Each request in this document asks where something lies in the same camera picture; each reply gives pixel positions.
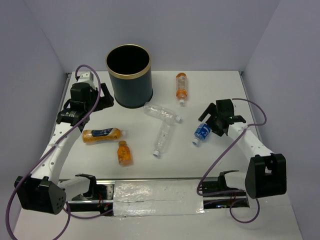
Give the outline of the large orange milk tea bottle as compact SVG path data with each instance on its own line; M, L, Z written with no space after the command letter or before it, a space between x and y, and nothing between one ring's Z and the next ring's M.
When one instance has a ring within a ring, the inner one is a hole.
M125 130L120 130L116 127L102 130L84 130L82 132L82 140L86 144L101 141L117 141L126 135L127 132Z

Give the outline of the blue label water bottle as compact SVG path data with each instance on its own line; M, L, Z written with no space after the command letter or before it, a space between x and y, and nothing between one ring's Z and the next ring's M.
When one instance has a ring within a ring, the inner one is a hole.
M193 145L198 146L200 142L207 138L210 132L211 128L206 123L201 123L194 132Z

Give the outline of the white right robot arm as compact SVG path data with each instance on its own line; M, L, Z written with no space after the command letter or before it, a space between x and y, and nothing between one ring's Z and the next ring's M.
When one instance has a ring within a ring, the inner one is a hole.
M241 115L235 115L231 99L210 103L199 117L219 137L232 139L245 155L246 172L229 170L221 172L217 180L218 193L228 196L232 192L244 191L252 199L284 195L287 192L287 163L280 153L268 149L250 130Z

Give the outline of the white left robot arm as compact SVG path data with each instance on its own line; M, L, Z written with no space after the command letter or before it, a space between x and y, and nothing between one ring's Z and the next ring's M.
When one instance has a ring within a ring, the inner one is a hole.
M79 173L67 181L60 181L59 176L72 146L89 122L85 115L90 110L97 112L114 105L105 83L101 84L101 90L103 97L93 83L72 85L71 98L58 113L53 136L46 148L51 153L27 178L19 176L15 180L23 209L57 215L73 198L82 195L90 200L98 194L96 177L91 174Z

